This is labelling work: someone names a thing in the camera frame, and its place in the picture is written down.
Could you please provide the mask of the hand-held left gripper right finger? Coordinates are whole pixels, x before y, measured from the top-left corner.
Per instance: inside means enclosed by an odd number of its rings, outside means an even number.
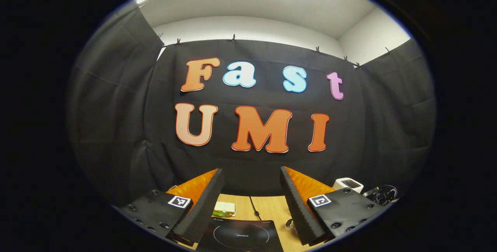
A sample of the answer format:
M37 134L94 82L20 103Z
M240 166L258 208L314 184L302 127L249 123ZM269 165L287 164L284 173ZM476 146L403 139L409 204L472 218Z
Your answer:
M353 188L334 189L286 166L281 167L279 179L303 245L313 246L339 238L389 208Z

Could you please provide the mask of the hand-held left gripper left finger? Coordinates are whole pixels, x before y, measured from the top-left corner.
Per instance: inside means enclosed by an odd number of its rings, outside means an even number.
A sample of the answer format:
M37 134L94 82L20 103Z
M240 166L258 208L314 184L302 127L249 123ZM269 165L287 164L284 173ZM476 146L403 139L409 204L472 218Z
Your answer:
M168 191L150 190L113 209L158 238L193 246L208 227L224 184L218 168Z

